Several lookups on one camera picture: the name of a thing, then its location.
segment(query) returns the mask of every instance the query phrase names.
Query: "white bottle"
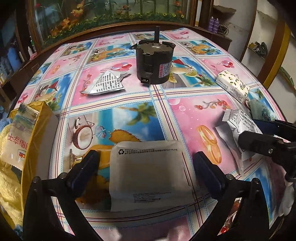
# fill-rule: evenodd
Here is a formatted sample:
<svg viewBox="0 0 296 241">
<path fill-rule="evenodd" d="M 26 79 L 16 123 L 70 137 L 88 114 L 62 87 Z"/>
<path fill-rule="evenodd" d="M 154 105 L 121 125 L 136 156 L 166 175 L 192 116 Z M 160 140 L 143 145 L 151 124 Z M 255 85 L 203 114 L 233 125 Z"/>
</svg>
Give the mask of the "white bottle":
<svg viewBox="0 0 296 241">
<path fill-rule="evenodd" d="M 29 53 L 29 55 L 30 55 L 30 57 L 32 56 L 32 54 L 33 54 L 33 51 L 31 50 L 31 48 L 28 46 L 28 53 Z"/>
</svg>

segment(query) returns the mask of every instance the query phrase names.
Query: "yellow box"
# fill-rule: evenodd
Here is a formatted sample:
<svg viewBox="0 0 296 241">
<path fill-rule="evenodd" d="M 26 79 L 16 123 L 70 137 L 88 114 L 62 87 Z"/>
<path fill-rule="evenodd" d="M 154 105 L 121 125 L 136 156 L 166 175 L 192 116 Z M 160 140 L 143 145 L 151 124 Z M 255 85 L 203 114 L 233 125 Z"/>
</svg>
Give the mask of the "yellow box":
<svg viewBox="0 0 296 241">
<path fill-rule="evenodd" d="M 59 120 L 45 101 L 35 101 L 28 106 L 40 112 L 26 152 L 21 179 L 21 206 L 24 214 L 25 203 L 33 177 L 48 179 L 52 146 Z M 14 118 L 18 109 L 11 111 L 9 117 Z"/>
</svg>

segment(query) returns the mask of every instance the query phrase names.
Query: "blue cloth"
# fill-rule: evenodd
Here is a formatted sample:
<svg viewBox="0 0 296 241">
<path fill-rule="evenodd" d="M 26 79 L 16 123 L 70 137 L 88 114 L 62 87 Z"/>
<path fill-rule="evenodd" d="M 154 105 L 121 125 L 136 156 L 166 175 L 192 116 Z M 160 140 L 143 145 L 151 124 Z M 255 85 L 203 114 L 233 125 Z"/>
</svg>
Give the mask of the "blue cloth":
<svg viewBox="0 0 296 241">
<path fill-rule="evenodd" d="M 20 58 L 17 54 L 17 51 L 15 48 L 10 47 L 7 53 L 7 58 L 10 62 L 10 65 L 14 72 L 18 71 L 18 69 L 22 66 L 22 62 L 20 61 Z"/>
<path fill-rule="evenodd" d="M 11 118 L 3 118 L 0 120 L 0 132 L 6 127 L 8 124 L 12 123 Z"/>
</svg>

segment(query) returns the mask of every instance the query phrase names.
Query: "black motor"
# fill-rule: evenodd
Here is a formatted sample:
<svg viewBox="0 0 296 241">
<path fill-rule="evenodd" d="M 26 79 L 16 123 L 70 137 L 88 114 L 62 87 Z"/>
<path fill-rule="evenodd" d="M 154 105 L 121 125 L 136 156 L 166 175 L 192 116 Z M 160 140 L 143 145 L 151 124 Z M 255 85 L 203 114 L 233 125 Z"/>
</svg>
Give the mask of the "black motor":
<svg viewBox="0 0 296 241">
<path fill-rule="evenodd" d="M 141 40 L 130 49 L 136 50 L 137 77 L 141 83 L 158 85 L 168 81 L 175 44 L 159 43 L 159 26 L 156 26 L 154 40 Z"/>
</svg>

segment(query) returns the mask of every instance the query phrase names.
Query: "patterned tablecloth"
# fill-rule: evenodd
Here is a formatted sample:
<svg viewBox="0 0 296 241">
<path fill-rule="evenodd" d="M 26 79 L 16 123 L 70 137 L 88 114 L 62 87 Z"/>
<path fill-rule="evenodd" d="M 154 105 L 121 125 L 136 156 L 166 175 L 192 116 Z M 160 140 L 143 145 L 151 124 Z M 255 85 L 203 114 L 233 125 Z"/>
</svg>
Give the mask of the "patterned tablecloth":
<svg viewBox="0 0 296 241">
<path fill-rule="evenodd" d="M 248 100 L 257 98 L 273 118 L 284 120 L 265 88 L 233 56 L 215 43 L 186 28 L 162 31 L 160 40 L 176 44 L 170 79 L 161 85 L 144 86 L 136 76 L 136 56 L 129 47 L 141 39 L 153 39 L 153 32 L 113 35 L 60 46 L 39 68 L 22 93 L 18 104 L 45 100 L 59 118 L 52 150 L 49 178 L 69 171 L 70 150 L 76 156 L 90 148 L 110 149 L 128 140 L 179 140 L 185 148 L 184 172 L 195 203 L 154 211 L 111 213 L 108 164 L 98 171 L 79 199 L 81 211 L 105 241 L 189 240 L 216 204 L 197 182 L 192 153 L 204 151 L 215 162 L 199 133 L 206 126 L 217 139 L 222 155 L 219 167 L 237 179 L 258 177 L 263 185 L 272 224 L 277 217 L 283 174 L 268 161 L 260 160 L 242 177 L 225 142 L 215 130 L 226 109 L 240 108 L 215 84 L 217 74 L 226 69 L 250 87 Z M 125 90 L 89 96 L 81 91 L 108 69 L 131 74 L 122 80 Z M 56 198 L 57 214 L 65 230 L 72 232 Z"/>
</svg>

